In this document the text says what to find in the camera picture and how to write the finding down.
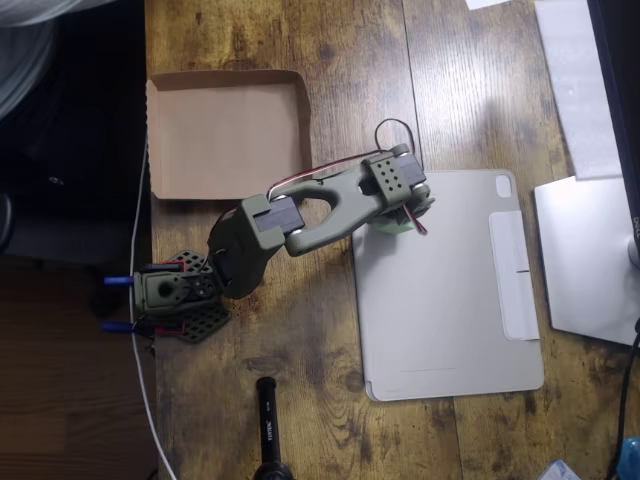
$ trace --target white paper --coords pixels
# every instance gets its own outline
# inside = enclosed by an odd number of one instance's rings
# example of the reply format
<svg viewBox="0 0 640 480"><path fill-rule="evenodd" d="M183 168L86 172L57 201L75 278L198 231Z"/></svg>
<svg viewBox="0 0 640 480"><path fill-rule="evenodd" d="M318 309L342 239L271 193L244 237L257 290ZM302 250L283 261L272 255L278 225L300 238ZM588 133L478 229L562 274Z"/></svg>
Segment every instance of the white paper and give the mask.
<svg viewBox="0 0 640 480"><path fill-rule="evenodd" d="M498 5L499 3L505 3L509 0L467 0L467 6L469 10L477 10L478 8L490 7L491 5Z"/></svg>
<svg viewBox="0 0 640 480"><path fill-rule="evenodd" d="M535 3L553 93L579 180L621 175L586 0Z"/></svg>

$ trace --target wooden desk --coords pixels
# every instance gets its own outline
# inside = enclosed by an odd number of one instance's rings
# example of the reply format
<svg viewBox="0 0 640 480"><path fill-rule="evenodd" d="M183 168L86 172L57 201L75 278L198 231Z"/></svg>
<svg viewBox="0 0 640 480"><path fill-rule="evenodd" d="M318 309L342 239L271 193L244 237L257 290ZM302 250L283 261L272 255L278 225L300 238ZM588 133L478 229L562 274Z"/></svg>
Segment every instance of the wooden desk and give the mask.
<svg viewBox="0 0 640 480"><path fill-rule="evenodd" d="M626 356L549 327L532 191L565 177L567 158L533 2L470 12L464 0L147 0L146 15L150 74L300 72L316 164L370 150L376 124L393 116L416 132L428 169L511 169L545 363L536 392L374 403L362 387L349 241L297 259L281 252L214 337L157 342L158 425L179 477L251 478L254 382L273 375L283 459L302 480L535 479L555 458L603 478ZM221 208L154 201L155 260L206 251Z"/></svg>

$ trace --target dark floor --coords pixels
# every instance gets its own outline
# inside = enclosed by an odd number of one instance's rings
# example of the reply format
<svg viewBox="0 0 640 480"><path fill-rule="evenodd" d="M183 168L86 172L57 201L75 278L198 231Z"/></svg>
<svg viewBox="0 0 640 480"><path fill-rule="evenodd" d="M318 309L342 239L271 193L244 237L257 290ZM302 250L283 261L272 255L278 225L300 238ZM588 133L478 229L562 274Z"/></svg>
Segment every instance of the dark floor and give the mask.
<svg viewBox="0 0 640 480"><path fill-rule="evenodd" d="M2 479L144 480L157 466L131 339L100 331L92 288L81 270L0 258Z"/></svg>

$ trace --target monitor stand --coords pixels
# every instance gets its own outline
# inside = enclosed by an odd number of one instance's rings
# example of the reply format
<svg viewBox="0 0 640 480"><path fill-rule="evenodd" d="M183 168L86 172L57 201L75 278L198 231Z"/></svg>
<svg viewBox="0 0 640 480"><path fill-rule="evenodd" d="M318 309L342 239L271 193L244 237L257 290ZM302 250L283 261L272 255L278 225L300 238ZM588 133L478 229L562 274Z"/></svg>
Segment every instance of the monitor stand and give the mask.
<svg viewBox="0 0 640 480"><path fill-rule="evenodd" d="M535 200L551 324L631 345L640 261L623 180L566 178L537 187Z"/></svg>

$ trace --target cardboard box lid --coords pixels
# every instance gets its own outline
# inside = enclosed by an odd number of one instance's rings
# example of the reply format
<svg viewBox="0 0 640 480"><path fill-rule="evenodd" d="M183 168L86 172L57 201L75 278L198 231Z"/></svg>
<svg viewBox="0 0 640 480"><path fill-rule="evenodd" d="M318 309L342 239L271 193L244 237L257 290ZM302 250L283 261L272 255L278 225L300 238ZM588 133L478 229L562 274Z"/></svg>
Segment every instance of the cardboard box lid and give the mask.
<svg viewBox="0 0 640 480"><path fill-rule="evenodd" d="M288 70L164 73L147 81L151 190L245 198L311 168L311 107Z"/></svg>

